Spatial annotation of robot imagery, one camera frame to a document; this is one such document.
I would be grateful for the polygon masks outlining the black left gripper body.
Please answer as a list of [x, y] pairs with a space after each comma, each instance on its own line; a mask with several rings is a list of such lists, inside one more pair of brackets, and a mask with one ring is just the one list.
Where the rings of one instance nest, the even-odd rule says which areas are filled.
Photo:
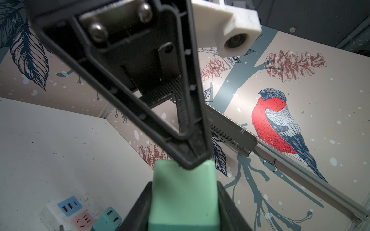
[[184, 76], [184, 1], [45, 1], [43, 33], [93, 77], [149, 92]]

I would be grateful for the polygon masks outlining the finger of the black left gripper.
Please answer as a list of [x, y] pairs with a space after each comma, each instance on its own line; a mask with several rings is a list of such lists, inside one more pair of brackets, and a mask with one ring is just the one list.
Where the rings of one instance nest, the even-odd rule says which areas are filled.
[[143, 133], [185, 169], [194, 169], [213, 155], [202, 83], [198, 65], [196, 32], [191, 1], [182, 14], [184, 76], [149, 92], [130, 90], [114, 76], [93, 77], [74, 68], [57, 53], [57, 46], [43, 33], [43, 3], [25, 1], [28, 19], [41, 42], [112, 105], [126, 115]]

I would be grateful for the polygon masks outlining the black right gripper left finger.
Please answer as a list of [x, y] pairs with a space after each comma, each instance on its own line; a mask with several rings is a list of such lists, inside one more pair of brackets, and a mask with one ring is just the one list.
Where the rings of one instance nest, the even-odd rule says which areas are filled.
[[152, 200], [152, 182], [149, 182], [117, 231], [147, 231]]

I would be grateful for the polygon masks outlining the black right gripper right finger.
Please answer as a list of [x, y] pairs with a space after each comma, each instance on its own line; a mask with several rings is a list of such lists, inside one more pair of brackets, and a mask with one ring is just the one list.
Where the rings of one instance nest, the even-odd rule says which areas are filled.
[[221, 231], [253, 231], [221, 182], [217, 182]]

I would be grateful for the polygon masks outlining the teal charger plug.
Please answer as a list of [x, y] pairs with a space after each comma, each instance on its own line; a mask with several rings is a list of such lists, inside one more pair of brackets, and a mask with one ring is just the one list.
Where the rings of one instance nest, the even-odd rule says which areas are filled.
[[91, 231], [116, 231], [122, 221], [117, 211], [113, 207], [108, 207], [94, 223]]

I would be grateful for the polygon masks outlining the green charger plug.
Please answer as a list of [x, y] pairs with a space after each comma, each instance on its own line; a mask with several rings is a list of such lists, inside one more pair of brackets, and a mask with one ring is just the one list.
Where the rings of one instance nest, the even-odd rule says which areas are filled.
[[215, 163], [192, 170], [173, 160], [154, 166], [150, 231], [219, 231], [220, 215]]

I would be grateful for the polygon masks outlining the white multicolour power strip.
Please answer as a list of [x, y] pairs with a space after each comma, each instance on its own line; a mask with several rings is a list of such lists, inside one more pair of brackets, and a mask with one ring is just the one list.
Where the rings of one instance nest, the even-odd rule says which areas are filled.
[[89, 231], [102, 211], [86, 193], [48, 202], [40, 213], [40, 220], [49, 231]]

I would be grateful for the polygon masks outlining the black wall shelf basket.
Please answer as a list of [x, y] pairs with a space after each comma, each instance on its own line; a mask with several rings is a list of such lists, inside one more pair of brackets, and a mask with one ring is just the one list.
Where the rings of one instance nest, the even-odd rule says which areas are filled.
[[206, 105], [206, 110], [211, 131], [224, 140], [229, 147], [248, 157], [257, 146], [257, 138], [211, 106]]

